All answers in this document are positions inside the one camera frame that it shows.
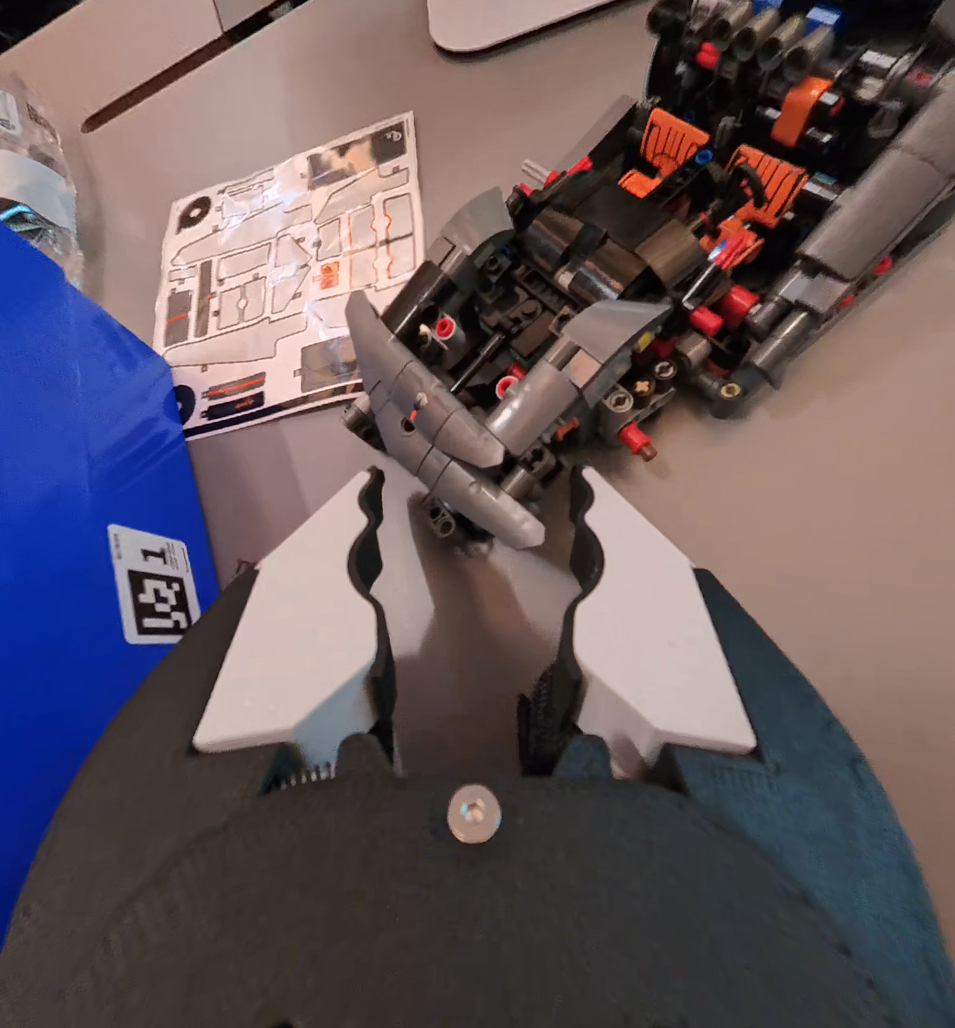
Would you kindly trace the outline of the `white tag sticker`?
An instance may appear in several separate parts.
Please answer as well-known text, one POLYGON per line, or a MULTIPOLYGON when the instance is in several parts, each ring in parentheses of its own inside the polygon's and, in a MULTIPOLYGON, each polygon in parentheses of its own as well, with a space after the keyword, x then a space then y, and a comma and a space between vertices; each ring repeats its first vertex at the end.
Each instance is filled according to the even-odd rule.
POLYGON ((186 544, 116 523, 108 539, 126 642, 179 642, 201 613, 186 544))

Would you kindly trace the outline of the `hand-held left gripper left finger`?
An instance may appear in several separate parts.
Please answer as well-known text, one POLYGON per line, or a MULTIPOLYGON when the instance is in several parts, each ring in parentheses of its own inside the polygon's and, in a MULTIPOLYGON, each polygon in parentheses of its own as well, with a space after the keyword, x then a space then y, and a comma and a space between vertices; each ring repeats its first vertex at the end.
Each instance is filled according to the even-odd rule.
POLYGON ((197 752, 285 745, 319 775, 348 737, 390 729, 394 657, 373 594, 384 483, 378 468, 353 476, 256 565, 197 752))

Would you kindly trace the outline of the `grey monitor stand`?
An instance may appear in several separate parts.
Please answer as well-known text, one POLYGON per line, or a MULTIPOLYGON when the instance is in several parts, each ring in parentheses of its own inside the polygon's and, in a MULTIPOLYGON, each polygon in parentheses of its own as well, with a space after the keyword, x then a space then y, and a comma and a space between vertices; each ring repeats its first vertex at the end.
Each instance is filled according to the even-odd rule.
POLYGON ((427 1, 434 45, 450 56, 476 56, 564 22, 597 13, 617 1, 427 1))

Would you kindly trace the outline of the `lego sticker sheet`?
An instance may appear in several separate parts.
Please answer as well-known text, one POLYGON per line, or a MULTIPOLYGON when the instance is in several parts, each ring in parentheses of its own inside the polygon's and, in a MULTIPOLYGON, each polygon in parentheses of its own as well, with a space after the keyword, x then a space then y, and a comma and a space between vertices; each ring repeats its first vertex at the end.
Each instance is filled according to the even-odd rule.
POLYGON ((153 348, 187 440, 351 401, 345 313, 382 313, 423 260, 415 114, 172 204, 153 348))

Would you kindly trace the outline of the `blue plastic bin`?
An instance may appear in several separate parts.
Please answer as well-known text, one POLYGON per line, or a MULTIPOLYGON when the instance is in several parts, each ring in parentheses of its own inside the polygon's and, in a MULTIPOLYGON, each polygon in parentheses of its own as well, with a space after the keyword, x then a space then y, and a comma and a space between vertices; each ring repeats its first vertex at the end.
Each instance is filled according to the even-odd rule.
POLYGON ((0 223, 0 949, 85 757, 174 644, 124 638, 108 525, 218 597, 166 361, 0 223))

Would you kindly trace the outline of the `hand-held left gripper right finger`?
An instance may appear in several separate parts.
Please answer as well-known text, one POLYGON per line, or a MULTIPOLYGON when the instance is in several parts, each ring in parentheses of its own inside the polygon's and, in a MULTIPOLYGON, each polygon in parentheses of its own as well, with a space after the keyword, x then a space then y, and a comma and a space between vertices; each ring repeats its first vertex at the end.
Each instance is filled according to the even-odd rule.
POLYGON ((667 746, 744 757, 757 738, 690 559, 599 472, 573 469, 570 570, 556 659, 518 703, 522 769, 555 772, 578 735, 613 775, 667 746))

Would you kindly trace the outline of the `grey and black lego car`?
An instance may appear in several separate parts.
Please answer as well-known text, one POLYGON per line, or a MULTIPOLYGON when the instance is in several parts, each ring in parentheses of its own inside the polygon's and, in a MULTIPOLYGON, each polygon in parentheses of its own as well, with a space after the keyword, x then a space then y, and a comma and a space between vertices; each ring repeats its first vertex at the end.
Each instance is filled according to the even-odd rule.
POLYGON ((568 169, 460 208, 382 313, 346 314, 345 424, 460 546, 541 545, 590 437, 651 460, 679 389, 714 418, 955 217, 955 2, 655 2, 642 99, 568 169))

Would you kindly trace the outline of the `clear plastic bag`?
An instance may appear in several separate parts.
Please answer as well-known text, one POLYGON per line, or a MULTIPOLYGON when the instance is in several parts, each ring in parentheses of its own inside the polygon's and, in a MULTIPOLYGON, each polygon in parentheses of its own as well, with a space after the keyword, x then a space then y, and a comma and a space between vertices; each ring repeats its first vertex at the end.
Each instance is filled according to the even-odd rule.
POLYGON ((15 74, 0 76, 0 223, 84 286, 78 195, 61 135, 41 98, 15 74))

